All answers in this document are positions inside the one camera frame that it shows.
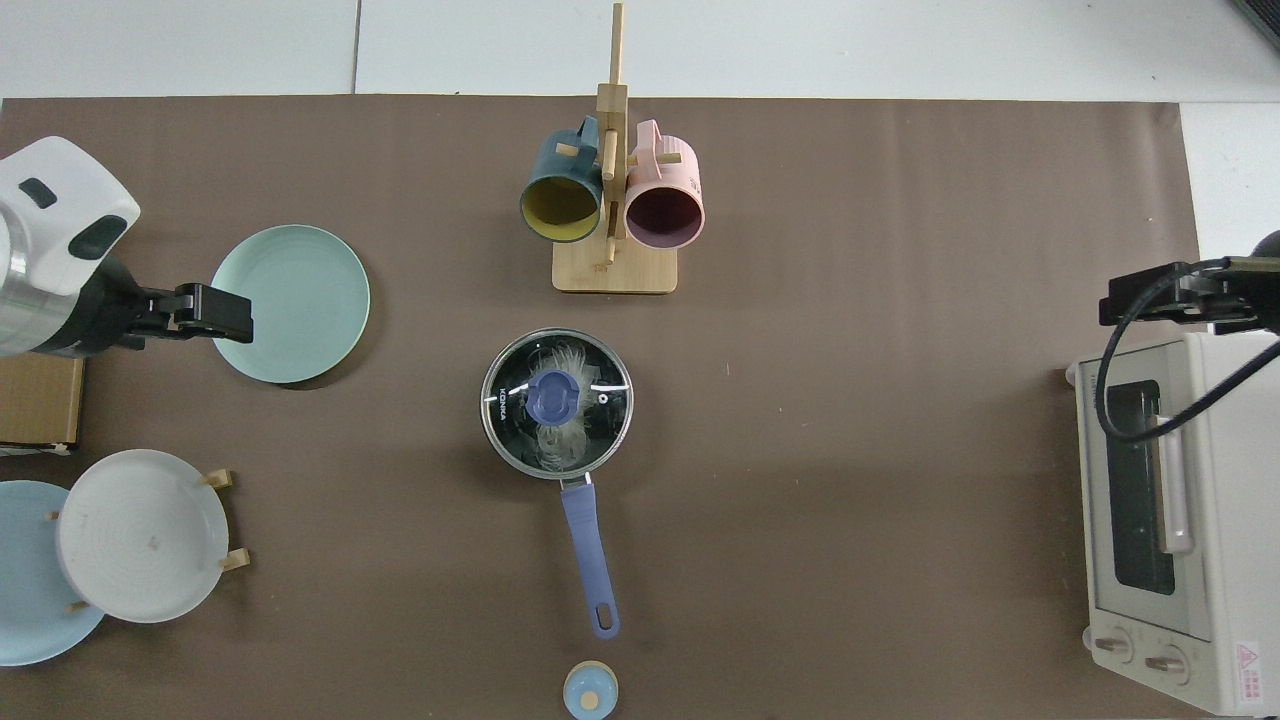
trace toaster oven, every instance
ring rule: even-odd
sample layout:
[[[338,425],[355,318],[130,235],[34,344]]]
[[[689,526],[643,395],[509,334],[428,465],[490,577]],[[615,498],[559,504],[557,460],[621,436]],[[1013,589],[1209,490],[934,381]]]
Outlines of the toaster oven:
[[[1117,352],[1126,433],[1185,409],[1275,341],[1184,334]],[[1280,366],[1149,442],[1107,437],[1098,357],[1075,387],[1093,661],[1220,715],[1280,712]]]

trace dark teal mug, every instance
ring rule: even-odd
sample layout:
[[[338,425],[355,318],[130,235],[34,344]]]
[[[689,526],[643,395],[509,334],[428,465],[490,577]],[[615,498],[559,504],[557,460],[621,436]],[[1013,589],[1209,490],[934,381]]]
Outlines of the dark teal mug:
[[[582,119],[577,132],[556,131],[534,158],[520,214],[535,233],[554,242],[573,242],[600,224],[604,182],[595,164],[600,129],[594,117]]]

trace mug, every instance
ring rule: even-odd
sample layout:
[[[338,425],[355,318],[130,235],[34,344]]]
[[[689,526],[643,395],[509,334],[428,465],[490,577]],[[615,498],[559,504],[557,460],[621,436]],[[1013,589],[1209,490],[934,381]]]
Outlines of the mug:
[[[520,195],[520,214],[535,233],[554,242],[573,242],[600,224],[604,183],[595,164],[599,142],[599,124],[591,115],[582,119],[577,132],[556,131],[543,141]]]
[[[631,237],[658,250],[675,250],[696,240],[704,213],[694,149],[678,137],[659,133],[658,120],[645,120],[636,126],[635,159],[623,204]]]

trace glass lid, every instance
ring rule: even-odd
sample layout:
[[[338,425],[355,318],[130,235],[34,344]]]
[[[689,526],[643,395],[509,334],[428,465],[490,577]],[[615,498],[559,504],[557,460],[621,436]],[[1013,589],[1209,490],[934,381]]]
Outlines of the glass lid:
[[[586,333],[536,331],[507,346],[489,368],[480,416],[494,448],[518,470],[577,478],[622,442],[631,421],[631,377]]]

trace white table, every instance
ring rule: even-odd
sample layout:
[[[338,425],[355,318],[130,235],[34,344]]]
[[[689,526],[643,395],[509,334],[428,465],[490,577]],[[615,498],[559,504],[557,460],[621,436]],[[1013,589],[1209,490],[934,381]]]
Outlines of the white table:
[[[0,97],[590,95],[609,13],[0,0]],[[628,0],[626,38],[632,96],[1181,102],[1202,255],[1280,228],[1280,51],[1229,0]]]

